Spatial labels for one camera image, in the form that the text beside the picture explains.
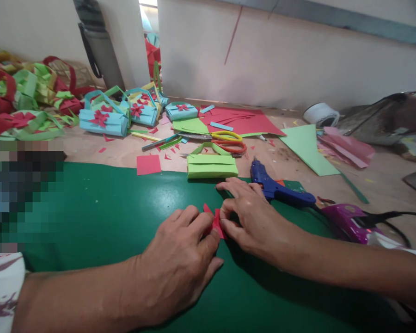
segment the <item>white tape roll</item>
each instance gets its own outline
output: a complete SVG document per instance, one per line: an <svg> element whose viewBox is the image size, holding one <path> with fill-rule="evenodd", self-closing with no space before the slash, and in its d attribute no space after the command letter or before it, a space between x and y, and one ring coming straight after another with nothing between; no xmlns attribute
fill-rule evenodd
<svg viewBox="0 0 416 333"><path fill-rule="evenodd" d="M323 128L324 126L335 127L339 116L339 112L330 108L326 103L318 103L309 107L303 117L307 122L316 124L317 128Z"/></svg>

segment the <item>purple device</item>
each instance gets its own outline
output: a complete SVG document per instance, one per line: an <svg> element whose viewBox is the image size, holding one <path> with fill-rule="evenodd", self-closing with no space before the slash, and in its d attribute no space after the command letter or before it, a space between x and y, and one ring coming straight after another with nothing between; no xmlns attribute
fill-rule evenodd
<svg viewBox="0 0 416 333"><path fill-rule="evenodd" d="M367 216L359 207L338 203L321 209L322 213L332 221L330 228L336 236L343 241L351 241L354 243L368 243L368 235L377 232L383 234L377 227L365 228L363 220L360 217Z"/></svg>

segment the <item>yellow paper strip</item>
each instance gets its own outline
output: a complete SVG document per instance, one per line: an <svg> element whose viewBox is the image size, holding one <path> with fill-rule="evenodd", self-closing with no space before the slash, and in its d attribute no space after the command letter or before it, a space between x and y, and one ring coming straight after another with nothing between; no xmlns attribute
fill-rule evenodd
<svg viewBox="0 0 416 333"><path fill-rule="evenodd" d="M134 136L137 136L137 137L141 137L141 138L144 137L145 139L148 139L148 140L151 140L151 141L159 141L159 140L161 140L159 138L155 138L154 136L149 136L149 135L146 135L146 134L143 134L143 133L135 133L135 132L133 132L131 134L134 135Z"/></svg>

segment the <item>white wall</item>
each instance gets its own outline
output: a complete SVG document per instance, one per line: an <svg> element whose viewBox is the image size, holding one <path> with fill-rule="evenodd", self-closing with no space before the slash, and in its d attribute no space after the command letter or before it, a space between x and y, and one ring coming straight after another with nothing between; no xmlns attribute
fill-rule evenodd
<svg viewBox="0 0 416 333"><path fill-rule="evenodd" d="M239 9L213 0L159 0L168 95L341 109L416 90L416 46L246 7L224 66Z"/></svg>
<svg viewBox="0 0 416 333"><path fill-rule="evenodd" d="M148 83L138 0L99 4L126 87ZM0 47L28 61L53 55L88 65L78 21L72 0L0 0Z"/></svg>

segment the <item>sleeve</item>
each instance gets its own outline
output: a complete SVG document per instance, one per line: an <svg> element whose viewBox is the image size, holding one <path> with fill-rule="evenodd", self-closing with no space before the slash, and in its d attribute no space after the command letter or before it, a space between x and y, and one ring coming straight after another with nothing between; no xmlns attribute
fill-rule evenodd
<svg viewBox="0 0 416 333"><path fill-rule="evenodd" d="M0 257L0 333L10 333L25 275L21 253Z"/></svg>

